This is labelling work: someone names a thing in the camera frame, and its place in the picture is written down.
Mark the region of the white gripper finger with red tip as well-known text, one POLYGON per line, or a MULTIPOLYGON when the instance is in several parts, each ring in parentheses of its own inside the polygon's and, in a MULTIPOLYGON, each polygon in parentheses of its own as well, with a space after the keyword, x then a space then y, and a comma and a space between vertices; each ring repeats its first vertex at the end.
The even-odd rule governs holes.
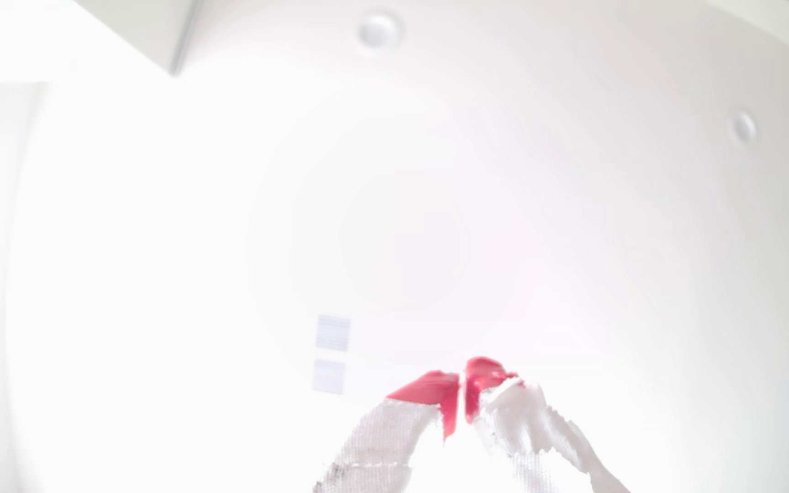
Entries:
POLYGON ((466 420, 522 492, 628 492, 542 388, 478 356, 465 367, 466 420))
POLYGON ((356 423, 313 492, 404 492, 413 456, 433 429, 442 443, 456 431, 458 373, 433 370, 391 392, 356 423))

